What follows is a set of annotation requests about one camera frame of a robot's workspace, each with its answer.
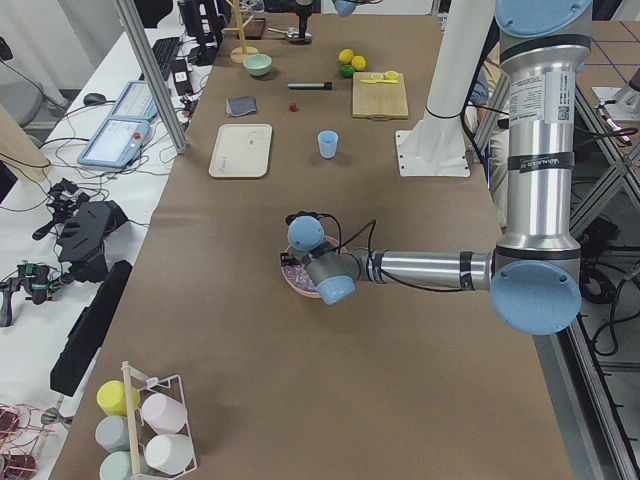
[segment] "lime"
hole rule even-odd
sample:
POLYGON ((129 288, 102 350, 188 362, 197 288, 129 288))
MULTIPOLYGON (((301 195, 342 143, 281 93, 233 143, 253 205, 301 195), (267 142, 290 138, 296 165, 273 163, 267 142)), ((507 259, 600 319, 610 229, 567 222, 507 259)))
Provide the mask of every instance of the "lime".
POLYGON ((343 65, 349 65, 351 63, 351 60, 353 59, 353 55, 353 50, 351 50, 350 48, 345 48, 338 54, 338 60, 343 65))
POLYGON ((356 72, 362 72, 367 68, 367 60, 362 55, 356 55, 351 60, 351 65, 356 69, 356 72))
POLYGON ((351 65, 342 65, 340 67, 340 75, 342 75, 344 78, 353 77, 353 72, 355 71, 355 68, 353 68, 351 65))

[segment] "green fruit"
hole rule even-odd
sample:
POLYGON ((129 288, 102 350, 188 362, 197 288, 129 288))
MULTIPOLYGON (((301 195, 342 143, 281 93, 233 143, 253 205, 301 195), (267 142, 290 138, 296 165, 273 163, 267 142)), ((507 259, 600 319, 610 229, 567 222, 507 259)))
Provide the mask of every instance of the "green fruit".
POLYGON ((342 65, 340 67, 340 75, 342 75, 344 78, 353 77, 353 73, 355 71, 356 71, 356 69, 353 68, 351 65, 342 65))

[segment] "plastic cup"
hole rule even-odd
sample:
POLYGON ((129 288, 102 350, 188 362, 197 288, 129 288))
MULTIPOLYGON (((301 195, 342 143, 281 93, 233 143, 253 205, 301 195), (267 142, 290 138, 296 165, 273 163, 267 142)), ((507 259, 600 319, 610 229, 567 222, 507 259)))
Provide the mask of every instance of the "plastic cup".
POLYGON ((193 443, 189 437, 178 433, 158 435, 147 444, 144 457, 151 468, 177 475, 193 460, 193 443))
MULTIPOLYGON (((149 467, 144 458, 140 457, 140 471, 147 473, 149 467)), ((100 480, 131 480, 131 454, 129 452, 114 452, 102 461, 100 465, 100 480)))
MULTIPOLYGON (((133 408, 140 405, 140 392, 132 388, 133 408)), ((124 398, 124 383, 111 380, 100 387, 96 396, 98 405, 106 415, 127 416, 127 404, 124 398)))
POLYGON ((187 409, 183 403, 164 393, 154 393, 142 404, 140 415, 159 434, 178 433, 187 422, 187 409))
POLYGON ((323 158, 333 158, 338 148, 338 134, 333 130, 323 130, 318 134, 318 147, 323 158))
POLYGON ((96 442, 107 452, 122 452, 129 450, 129 429, 126 417, 110 415, 102 419, 96 427, 96 442))

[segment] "wooden cutting board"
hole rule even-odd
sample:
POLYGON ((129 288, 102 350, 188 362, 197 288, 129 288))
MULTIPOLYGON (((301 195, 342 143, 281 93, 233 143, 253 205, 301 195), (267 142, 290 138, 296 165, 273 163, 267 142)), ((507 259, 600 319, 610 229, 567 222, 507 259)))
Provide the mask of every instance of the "wooden cutting board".
POLYGON ((368 84, 361 78, 371 78, 371 72, 356 72, 353 75, 353 99, 351 115, 354 118, 409 118, 407 91, 404 75, 398 74, 398 83, 368 84))

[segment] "blue cup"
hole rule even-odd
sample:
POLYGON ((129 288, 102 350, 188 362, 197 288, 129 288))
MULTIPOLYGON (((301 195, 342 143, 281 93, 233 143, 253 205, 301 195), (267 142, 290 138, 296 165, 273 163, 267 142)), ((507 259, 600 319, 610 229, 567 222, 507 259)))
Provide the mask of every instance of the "blue cup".
POLYGON ((338 134, 333 130, 323 130, 318 134, 318 147, 322 158, 333 158, 338 148, 338 134))

